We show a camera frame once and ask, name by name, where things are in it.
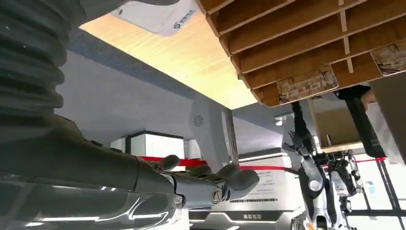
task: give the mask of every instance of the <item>wooden slat ceiling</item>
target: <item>wooden slat ceiling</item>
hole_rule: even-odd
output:
[[[338,88],[380,78],[369,54],[406,38],[406,0],[197,0],[238,78],[267,106],[277,82],[331,65]]]

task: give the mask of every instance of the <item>white sign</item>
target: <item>white sign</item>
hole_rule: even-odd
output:
[[[256,165],[291,167],[291,162],[288,156],[279,156],[241,163],[241,166]],[[299,180],[295,179],[295,175],[276,170],[259,170],[256,172],[260,181],[249,194],[238,200],[218,204],[212,207],[212,210],[295,210],[303,205]]]

